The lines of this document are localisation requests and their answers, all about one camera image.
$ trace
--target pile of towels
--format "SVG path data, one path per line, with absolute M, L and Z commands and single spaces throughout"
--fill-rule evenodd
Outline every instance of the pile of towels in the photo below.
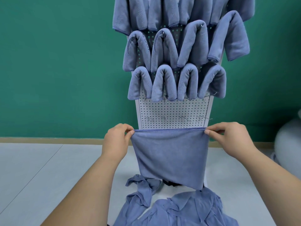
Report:
M 113 226 L 238 226 L 223 213 L 220 197 L 204 187 L 209 142 L 204 130 L 135 130 L 131 141 L 141 175 L 128 179 L 126 186 L 135 183 L 137 191 L 126 197 Z M 157 200 L 151 206 L 152 196 L 164 184 L 195 191 Z
M 128 99 L 139 99 L 141 87 L 153 102 L 164 99 L 164 89 L 169 101 L 206 92 L 224 98 L 219 62 L 224 50 L 228 61 L 250 52 L 243 21 L 254 11 L 255 0 L 115 0 L 113 28 L 128 36 Z

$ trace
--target teal wall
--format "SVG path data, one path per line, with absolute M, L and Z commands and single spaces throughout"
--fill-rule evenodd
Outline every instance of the teal wall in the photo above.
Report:
M 273 141 L 301 108 L 301 0 L 256 1 L 245 23 L 251 53 L 224 58 L 227 95 L 210 117 Z M 137 128 L 113 8 L 114 0 L 0 0 L 0 136 L 103 138 L 117 123 Z

